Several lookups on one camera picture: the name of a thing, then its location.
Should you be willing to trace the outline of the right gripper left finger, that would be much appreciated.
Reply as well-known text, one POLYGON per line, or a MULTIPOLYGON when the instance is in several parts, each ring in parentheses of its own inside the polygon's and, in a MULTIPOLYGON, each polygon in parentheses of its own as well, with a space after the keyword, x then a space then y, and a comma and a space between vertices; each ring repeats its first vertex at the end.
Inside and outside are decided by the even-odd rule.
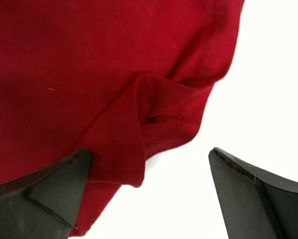
POLYGON ((68 239, 76 228, 89 168, 90 152, 79 148, 0 184, 0 239, 68 239))

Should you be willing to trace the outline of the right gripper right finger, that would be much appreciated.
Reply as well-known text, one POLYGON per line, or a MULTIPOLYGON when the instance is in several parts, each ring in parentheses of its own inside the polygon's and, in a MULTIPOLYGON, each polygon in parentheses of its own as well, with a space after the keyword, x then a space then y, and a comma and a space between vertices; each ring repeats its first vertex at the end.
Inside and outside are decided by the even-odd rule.
POLYGON ((230 239, 298 239, 298 182, 217 147, 208 158, 230 239))

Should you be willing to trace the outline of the red garment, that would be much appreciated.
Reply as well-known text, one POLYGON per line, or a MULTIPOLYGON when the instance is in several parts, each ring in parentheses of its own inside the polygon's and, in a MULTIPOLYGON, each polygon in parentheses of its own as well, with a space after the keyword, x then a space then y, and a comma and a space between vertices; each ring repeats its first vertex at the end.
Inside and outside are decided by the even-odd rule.
POLYGON ((150 157, 197 135, 228 72, 241 0, 0 0, 0 184, 80 147, 92 162, 72 237, 150 157))

